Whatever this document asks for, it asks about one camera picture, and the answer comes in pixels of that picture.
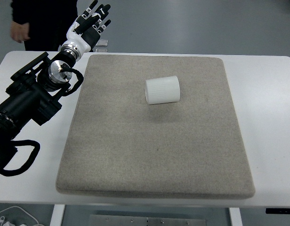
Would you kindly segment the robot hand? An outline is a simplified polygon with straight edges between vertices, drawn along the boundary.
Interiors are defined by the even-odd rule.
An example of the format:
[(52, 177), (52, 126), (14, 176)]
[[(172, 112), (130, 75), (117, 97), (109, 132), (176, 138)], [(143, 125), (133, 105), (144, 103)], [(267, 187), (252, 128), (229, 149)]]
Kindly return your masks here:
[(69, 28), (66, 42), (63, 48), (71, 47), (78, 52), (79, 55), (91, 51), (101, 38), (101, 34), (111, 23), (108, 19), (104, 21), (111, 6), (109, 4), (97, 6), (98, 1), (94, 0), (90, 6), (79, 15)]

